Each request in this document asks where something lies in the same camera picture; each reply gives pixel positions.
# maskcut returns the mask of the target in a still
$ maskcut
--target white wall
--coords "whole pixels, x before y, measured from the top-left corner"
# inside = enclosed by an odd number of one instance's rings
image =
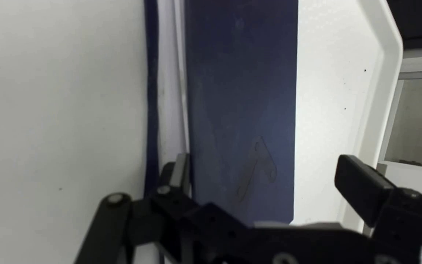
[[[143,0],[0,0],[0,263],[63,264],[99,201],[141,197]]]

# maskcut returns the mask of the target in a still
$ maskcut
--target navy blue panel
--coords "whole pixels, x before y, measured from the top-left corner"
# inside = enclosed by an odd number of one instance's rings
[[[198,202],[245,223],[294,219],[296,0],[187,0]]]

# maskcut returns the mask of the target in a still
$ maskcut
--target black mechanical part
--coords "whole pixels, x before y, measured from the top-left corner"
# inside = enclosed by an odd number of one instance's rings
[[[365,211],[361,217],[374,226],[373,238],[337,224],[252,229],[214,204],[198,205],[181,186],[165,185],[170,173],[170,167],[163,170],[163,185],[148,200],[131,202],[126,195],[121,201],[107,197],[77,264],[116,264],[121,249],[128,249],[124,255],[132,261],[135,246],[150,242],[172,263],[184,264],[421,261],[422,195],[378,179],[383,176],[355,157],[340,157],[336,185],[357,211]],[[364,200],[352,194],[359,188],[368,189]]]

